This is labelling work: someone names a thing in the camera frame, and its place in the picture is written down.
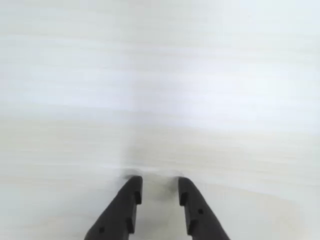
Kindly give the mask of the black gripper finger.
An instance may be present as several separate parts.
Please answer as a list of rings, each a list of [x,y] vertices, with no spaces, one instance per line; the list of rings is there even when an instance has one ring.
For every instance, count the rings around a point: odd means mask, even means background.
[[[135,233],[137,206],[142,203],[143,178],[134,175],[86,233],[85,240],[128,240]]]
[[[184,207],[187,234],[193,240],[230,239],[199,189],[189,178],[178,178],[178,194],[179,205]]]

